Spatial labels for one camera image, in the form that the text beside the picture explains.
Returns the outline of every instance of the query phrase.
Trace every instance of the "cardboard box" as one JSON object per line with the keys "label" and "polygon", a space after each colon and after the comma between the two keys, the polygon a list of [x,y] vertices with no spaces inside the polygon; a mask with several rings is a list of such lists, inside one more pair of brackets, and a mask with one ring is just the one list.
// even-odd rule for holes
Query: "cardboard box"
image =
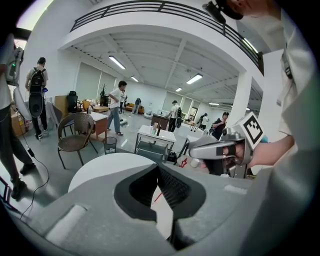
{"label": "cardboard box", "polygon": [[26,127],[22,116],[19,113],[11,115],[11,125],[17,137],[26,133]]}

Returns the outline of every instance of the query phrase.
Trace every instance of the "sleeve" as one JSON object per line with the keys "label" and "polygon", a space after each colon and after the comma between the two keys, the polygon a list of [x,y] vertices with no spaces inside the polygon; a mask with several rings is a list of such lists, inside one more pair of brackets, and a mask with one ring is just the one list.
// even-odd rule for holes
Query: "sleeve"
{"label": "sleeve", "polygon": [[11,54],[14,51],[15,38],[13,34],[9,34],[4,42],[0,45],[0,64],[7,64]]}

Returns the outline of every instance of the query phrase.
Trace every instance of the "sofa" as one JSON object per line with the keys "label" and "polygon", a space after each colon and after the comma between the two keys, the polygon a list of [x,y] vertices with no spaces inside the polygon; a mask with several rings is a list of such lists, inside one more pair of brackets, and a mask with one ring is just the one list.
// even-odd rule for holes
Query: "sofa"
{"label": "sofa", "polygon": [[[132,111],[134,106],[135,106],[134,103],[127,103],[124,109],[127,111]],[[138,114],[144,114],[144,113],[145,113],[145,108],[143,106],[140,106],[138,110]]]}

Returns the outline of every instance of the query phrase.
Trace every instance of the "ceiling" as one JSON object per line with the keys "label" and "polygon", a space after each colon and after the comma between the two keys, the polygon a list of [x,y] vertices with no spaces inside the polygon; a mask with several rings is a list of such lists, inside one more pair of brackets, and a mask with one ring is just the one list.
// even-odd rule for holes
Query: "ceiling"
{"label": "ceiling", "polygon": [[[134,76],[146,85],[176,91],[180,95],[205,103],[231,105],[239,72],[229,63],[189,42],[186,38],[160,33],[119,32],[94,37],[72,46],[96,58],[127,79]],[[126,69],[109,59],[114,56]],[[196,74],[203,77],[187,81]],[[259,110],[262,92],[251,86],[248,107]]]}

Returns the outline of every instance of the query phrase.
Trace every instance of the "potted plant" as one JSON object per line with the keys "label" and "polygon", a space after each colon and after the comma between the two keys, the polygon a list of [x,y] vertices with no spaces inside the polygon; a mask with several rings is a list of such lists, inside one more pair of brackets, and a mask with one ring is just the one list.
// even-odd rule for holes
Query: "potted plant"
{"label": "potted plant", "polygon": [[100,107],[105,105],[105,87],[106,85],[103,84],[101,88],[101,92],[100,92]]}

